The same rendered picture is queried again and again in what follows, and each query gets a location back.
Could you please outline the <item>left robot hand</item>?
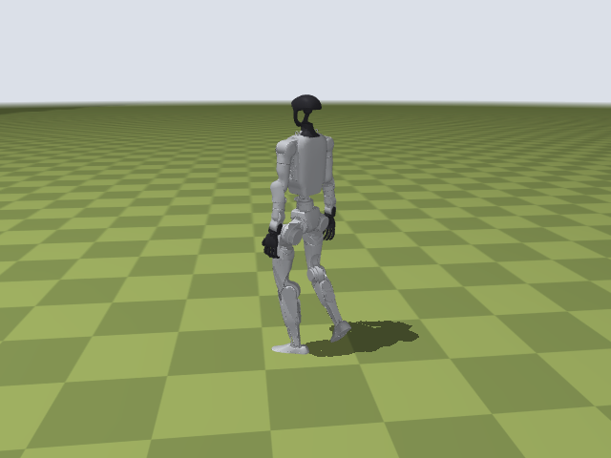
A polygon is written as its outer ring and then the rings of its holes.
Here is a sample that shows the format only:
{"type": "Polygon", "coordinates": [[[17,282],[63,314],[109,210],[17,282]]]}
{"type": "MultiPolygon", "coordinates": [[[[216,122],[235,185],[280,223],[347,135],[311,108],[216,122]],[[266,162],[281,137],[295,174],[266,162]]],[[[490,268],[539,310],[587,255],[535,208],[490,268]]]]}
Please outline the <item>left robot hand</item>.
{"type": "Polygon", "coordinates": [[[280,223],[277,228],[277,232],[268,229],[269,234],[263,239],[262,245],[264,246],[264,252],[273,259],[279,259],[277,255],[277,247],[278,247],[278,235],[281,234],[283,225],[280,223]],[[270,249],[271,248],[271,249],[270,249]]]}

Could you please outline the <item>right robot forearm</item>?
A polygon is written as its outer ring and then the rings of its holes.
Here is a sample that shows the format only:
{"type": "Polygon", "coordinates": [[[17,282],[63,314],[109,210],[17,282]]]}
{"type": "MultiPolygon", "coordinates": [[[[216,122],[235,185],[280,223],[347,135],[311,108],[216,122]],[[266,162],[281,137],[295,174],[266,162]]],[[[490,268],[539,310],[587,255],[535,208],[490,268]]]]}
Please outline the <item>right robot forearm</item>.
{"type": "Polygon", "coordinates": [[[332,208],[336,207],[336,198],[334,194],[335,182],[333,176],[330,182],[323,184],[322,189],[324,191],[325,212],[331,215],[332,208]]]}

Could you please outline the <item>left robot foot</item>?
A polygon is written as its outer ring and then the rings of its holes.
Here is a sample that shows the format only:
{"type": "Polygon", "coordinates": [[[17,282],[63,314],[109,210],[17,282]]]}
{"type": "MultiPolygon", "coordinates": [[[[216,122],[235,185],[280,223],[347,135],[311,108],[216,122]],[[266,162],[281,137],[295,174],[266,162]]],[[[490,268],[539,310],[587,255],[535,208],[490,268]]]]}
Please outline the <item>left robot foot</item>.
{"type": "MultiPolygon", "coordinates": [[[[295,345],[295,344],[294,344],[295,345]]],[[[296,345],[298,347],[298,345],[296,345]]],[[[309,349],[306,344],[300,344],[299,348],[291,347],[291,343],[272,346],[271,350],[281,353],[308,354],[309,349]]]]}

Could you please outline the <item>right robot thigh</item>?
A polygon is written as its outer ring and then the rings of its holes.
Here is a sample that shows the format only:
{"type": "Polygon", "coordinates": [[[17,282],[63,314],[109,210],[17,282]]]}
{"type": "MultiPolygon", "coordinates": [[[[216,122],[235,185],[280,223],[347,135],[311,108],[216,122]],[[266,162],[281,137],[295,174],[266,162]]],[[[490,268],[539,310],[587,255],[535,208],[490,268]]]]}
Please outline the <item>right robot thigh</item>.
{"type": "Polygon", "coordinates": [[[324,280],[324,271],[320,266],[323,231],[327,229],[329,219],[321,213],[320,224],[313,231],[303,234],[305,259],[307,264],[307,277],[312,283],[324,280]]]}

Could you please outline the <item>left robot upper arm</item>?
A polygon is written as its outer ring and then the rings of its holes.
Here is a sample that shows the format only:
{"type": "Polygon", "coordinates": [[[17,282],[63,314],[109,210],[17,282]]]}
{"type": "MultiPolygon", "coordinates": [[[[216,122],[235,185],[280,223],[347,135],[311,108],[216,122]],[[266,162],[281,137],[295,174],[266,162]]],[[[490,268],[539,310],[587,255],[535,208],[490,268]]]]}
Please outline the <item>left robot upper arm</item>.
{"type": "Polygon", "coordinates": [[[277,155],[276,172],[278,174],[278,179],[275,181],[279,181],[282,183],[284,187],[284,192],[287,190],[287,187],[288,187],[291,159],[296,154],[296,150],[297,150],[297,139],[294,139],[294,138],[281,140],[276,145],[276,155],[277,155]]]}

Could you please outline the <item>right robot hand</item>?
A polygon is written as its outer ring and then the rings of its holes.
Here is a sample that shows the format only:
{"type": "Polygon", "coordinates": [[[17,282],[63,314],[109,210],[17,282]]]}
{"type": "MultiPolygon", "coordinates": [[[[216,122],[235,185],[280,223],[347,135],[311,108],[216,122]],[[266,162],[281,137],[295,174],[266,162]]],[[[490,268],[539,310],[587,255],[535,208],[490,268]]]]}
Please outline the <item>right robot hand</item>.
{"type": "Polygon", "coordinates": [[[335,220],[334,220],[334,218],[333,218],[333,217],[335,217],[335,213],[336,213],[336,207],[333,207],[333,208],[332,208],[331,215],[330,215],[330,214],[327,214],[327,213],[325,212],[325,216],[327,216],[327,217],[328,217],[328,219],[329,219],[328,226],[327,226],[327,230],[325,230],[325,231],[323,231],[323,232],[322,232],[323,234],[326,232],[326,234],[325,234],[325,236],[324,236],[324,239],[325,239],[325,240],[332,240],[332,239],[333,239],[333,237],[334,237],[334,235],[335,235],[335,220]],[[328,231],[329,231],[329,232],[328,232],[328,231]],[[331,232],[332,232],[332,235],[331,235],[331,232]],[[331,237],[331,238],[330,238],[330,237],[331,237]]]}

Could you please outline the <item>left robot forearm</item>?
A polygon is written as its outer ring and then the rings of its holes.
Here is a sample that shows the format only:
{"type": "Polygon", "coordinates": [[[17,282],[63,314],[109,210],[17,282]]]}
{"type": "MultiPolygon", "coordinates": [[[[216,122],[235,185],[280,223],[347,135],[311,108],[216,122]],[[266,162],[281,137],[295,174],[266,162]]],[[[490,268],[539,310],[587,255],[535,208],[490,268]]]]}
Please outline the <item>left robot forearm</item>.
{"type": "Polygon", "coordinates": [[[271,184],[270,189],[272,194],[273,207],[269,228],[277,232],[278,225],[280,223],[283,224],[285,219],[284,207],[286,203],[286,198],[284,197],[284,187],[281,182],[274,181],[271,184]]]}

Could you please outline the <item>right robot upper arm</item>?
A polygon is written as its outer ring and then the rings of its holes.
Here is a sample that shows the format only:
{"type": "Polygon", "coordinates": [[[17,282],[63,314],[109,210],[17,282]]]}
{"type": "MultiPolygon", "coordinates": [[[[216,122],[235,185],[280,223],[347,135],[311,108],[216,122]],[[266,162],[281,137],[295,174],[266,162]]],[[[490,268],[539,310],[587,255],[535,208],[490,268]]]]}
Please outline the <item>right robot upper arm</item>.
{"type": "Polygon", "coordinates": [[[332,137],[329,137],[329,136],[325,136],[325,138],[327,140],[327,165],[326,165],[326,175],[325,175],[324,183],[328,183],[332,180],[332,165],[333,165],[332,150],[334,147],[334,140],[332,137]]]}

